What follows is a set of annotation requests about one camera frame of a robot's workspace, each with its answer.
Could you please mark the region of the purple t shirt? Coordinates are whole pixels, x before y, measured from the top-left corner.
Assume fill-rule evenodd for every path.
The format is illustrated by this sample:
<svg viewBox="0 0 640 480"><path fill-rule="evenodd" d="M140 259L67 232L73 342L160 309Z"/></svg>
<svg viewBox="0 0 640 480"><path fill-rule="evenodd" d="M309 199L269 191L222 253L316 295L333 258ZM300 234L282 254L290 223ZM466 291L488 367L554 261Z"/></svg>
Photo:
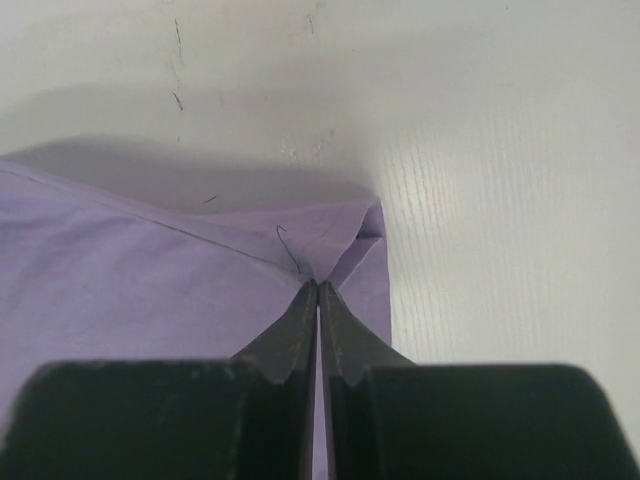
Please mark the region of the purple t shirt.
<svg viewBox="0 0 640 480"><path fill-rule="evenodd" d="M50 362L230 356L310 279L390 339L376 197L189 215L3 163L1 419Z"/></svg>

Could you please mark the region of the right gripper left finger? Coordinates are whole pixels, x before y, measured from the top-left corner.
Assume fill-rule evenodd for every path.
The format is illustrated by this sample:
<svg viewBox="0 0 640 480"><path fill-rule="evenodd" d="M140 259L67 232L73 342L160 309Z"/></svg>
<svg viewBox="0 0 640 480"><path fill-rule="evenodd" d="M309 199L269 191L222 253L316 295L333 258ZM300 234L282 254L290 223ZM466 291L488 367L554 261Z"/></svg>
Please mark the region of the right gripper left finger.
<svg viewBox="0 0 640 480"><path fill-rule="evenodd" d="M5 479L308 479L315 282L228 359L65 361L13 406Z"/></svg>

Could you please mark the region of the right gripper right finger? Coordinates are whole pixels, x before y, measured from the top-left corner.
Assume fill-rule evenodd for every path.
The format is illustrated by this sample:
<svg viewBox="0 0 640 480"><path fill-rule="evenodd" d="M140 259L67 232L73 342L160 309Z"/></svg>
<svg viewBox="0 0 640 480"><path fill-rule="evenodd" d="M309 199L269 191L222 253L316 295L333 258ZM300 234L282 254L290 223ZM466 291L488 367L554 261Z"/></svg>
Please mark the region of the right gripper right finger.
<svg viewBox="0 0 640 480"><path fill-rule="evenodd" d="M610 403L561 364L418 365L319 290L333 479L635 479Z"/></svg>

